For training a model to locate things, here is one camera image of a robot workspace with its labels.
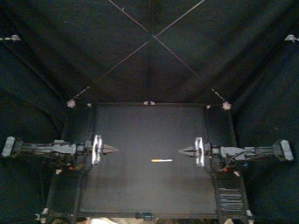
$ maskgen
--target robotic arm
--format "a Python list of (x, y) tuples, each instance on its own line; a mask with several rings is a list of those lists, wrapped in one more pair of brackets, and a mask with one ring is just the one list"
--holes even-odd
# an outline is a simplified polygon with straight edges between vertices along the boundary
[(204, 143), (202, 137), (197, 137), (196, 146), (180, 150), (180, 152), (197, 158), (200, 167), (212, 168), (216, 172), (240, 171), (248, 166), (248, 161), (258, 161), (269, 157), (277, 157), (281, 161), (294, 160), (290, 143), (286, 140), (277, 141), (269, 147), (238, 148)]
[(102, 136), (95, 135), (94, 143), (71, 144), (63, 140), (54, 143), (25, 143), (23, 140), (10, 136), (6, 140), (3, 157), (17, 158), (21, 155), (50, 158), (58, 168), (82, 169), (86, 165), (98, 165), (101, 155), (118, 151), (117, 148), (103, 144)]

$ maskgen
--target black fabric ceiling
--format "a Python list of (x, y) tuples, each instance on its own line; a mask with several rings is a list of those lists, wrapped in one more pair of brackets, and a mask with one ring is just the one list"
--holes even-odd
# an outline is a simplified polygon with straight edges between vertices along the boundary
[(83, 102), (234, 102), (299, 17), (292, 0), (0, 3), (37, 75)]

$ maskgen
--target black fabric enclosure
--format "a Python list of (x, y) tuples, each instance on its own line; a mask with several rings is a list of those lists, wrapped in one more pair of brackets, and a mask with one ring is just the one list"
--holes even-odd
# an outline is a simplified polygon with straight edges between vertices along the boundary
[[(298, 10), (296, 0), (0, 0), (0, 149), (9, 136), (71, 136), (87, 103), (230, 102), (240, 146), (288, 139), (294, 149), (293, 163), (250, 164), (250, 209), (298, 223)], [(0, 222), (31, 218), (51, 170), (2, 159), (0, 179)]]

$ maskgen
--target crossed wire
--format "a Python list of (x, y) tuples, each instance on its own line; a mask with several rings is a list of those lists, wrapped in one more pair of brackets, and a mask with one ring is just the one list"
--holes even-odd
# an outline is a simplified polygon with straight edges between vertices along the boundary
[[(149, 30), (143, 27), (143, 25), (134, 19), (134, 17), (131, 17), (131, 15), (125, 11), (125, 9), (122, 9), (117, 3), (113, 0), (109, 0), (115, 7), (127, 15), (127, 17), (143, 28), (143, 30), (146, 30), (149, 32)], [(174, 24), (177, 24), (180, 22), (180, 20), (182, 20), (185, 18), (185, 16), (188, 14), (190, 14), (205, 2), (206, 0), (202, 0), (201, 2), (198, 2), (192, 8), (190, 10), (182, 14), (181, 17), (178, 17), (166, 27), (165, 29), (157, 34), (153, 35), (153, 38), (162, 44), (162, 46), (166, 48), (166, 50), (173, 54), (173, 56), (182, 62), (182, 64), (190, 69), (190, 71), (198, 76), (200, 74), (192, 69), (192, 67), (186, 64), (186, 62), (184, 61), (184, 59), (176, 54), (176, 52), (172, 50), (172, 48), (165, 44), (165, 42), (158, 38), (173, 26)], [(74, 97), (73, 100), (75, 100), (134, 55), (135, 53), (142, 50), (145, 48), (145, 46), (147, 46), (147, 44), (150, 43), (150, 40), (147, 42), (145, 42), (122, 60), (121, 62), (117, 63), (115, 66), (113, 66), (113, 68), (103, 74), (101, 75), (93, 82), (91, 85), (89, 85)], [(204, 82), (205, 85), (210, 88), (210, 90), (214, 92), (214, 94), (226, 102), (225, 97), (221, 95), (221, 93), (216, 90), (216, 88), (208, 83)]]

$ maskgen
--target black fabric wall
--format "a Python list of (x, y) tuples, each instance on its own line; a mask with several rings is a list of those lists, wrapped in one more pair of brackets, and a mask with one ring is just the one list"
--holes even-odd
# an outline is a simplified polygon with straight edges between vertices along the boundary
[(244, 105), (234, 114), (240, 146), (268, 146), (288, 139), (294, 149), (294, 162), (253, 163), (246, 178), (253, 211), (285, 219), (281, 223), (299, 223), (298, 65), (299, 44), (285, 42), (261, 69), (252, 94), (240, 96)]
[[(18, 34), (3, 14), (0, 20), (0, 37)], [(41, 143), (59, 139), (65, 119), (62, 97), (26, 42), (0, 42), (0, 152), (10, 136)], [(0, 223), (23, 223), (43, 210), (50, 180), (41, 159), (0, 158)]]

